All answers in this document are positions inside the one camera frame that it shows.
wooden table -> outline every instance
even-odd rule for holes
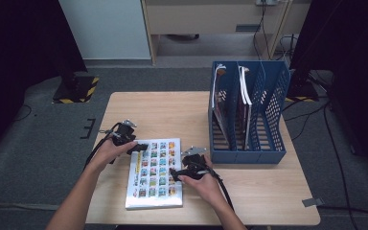
[[[209,149],[209,92],[118,92],[111,95],[101,129],[130,119],[137,139],[181,139],[190,146]],[[287,153],[278,165],[215,165],[235,211],[246,225],[316,225],[312,198],[286,124],[280,130]],[[98,134],[97,143],[104,137]],[[128,155],[102,172],[91,200],[87,223],[220,225],[210,206],[190,187],[183,187],[183,208],[127,211]]]

hand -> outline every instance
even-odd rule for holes
[[[100,146],[94,157],[89,162],[88,166],[91,165],[101,172],[109,162],[132,149],[136,145],[137,142],[133,141],[121,146],[115,146],[112,142],[112,138],[109,137]]]
[[[213,164],[211,159],[207,155],[204,156],[207,166],[212,169]],[[193,187],[199,196],[201,196],[201,198],[207,201],[210,205],[215,206],[215,204],[222,201],[226,202],[226,199],[223,197],[223,194],[220,191],[217,180],[209,173],[204,174],[199,180],[192,179],[186,175],[179,175],[178,178],[185,184]]]

left arm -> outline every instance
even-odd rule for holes
[[[86,166],[70,194],[58,207],[46,229],[83,229],[100,173],[106,164],[135,145],[136,142],[129,142],[116,147],[111,139],[106,140]]]

gray carpet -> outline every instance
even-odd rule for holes
[[[0,142],[0,203],[59,205],[81,173],[112,92],[206,91],[211,78],[210,68],[98,68],[89,72],[100,78],[89,103],[52,103],[60,78],[46,80],[27,91],[26,106],[16,118],[19,121],[5,130]],[[325,102],[326,99],[297,103],[285,111],[284,117],[312,112]],[[304,126],[305,118],[287,121],[287,127],[291,138],[304,127],[293,142],[311,192],[328,206],[346,207],[341,173],[323,110],[311,115]],[[327,118],[342,161],[351,204],[368,210],[368,161],[350,153],[349,142],[329,110]],[[95,119],[94,131],[88,139],[81,139],[87,134],[84,127],[91,125],[87,119]],[[320,209],[319,212],[318,226],[273,226],[272,229],[354,229],[347,211]],[[53,211],[0,208],[0,229],[43,229],[52,214]],[[368,229],[367,214],[354,212],[354,219],[358,229]],[[86,229],[113,228],[86,226]]]

plastic file rack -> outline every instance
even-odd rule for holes
[[[245,82],[252,102],[248,133],[240,122],[240,66],[248,70]],[[279,122],[289,81],[289,70],[280,60],[213,62],[208,116],[214,163],[278,164],[281,161],[286,148]]]

